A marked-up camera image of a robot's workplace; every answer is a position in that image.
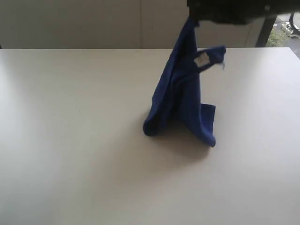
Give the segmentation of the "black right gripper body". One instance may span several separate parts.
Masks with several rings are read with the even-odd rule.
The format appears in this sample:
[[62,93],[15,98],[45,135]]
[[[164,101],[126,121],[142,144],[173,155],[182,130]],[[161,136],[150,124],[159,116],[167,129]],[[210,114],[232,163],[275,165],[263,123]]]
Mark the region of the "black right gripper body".
[[196,21],[244,25],[258,18],[299,12],[299,0],[188,0],[189,16]]

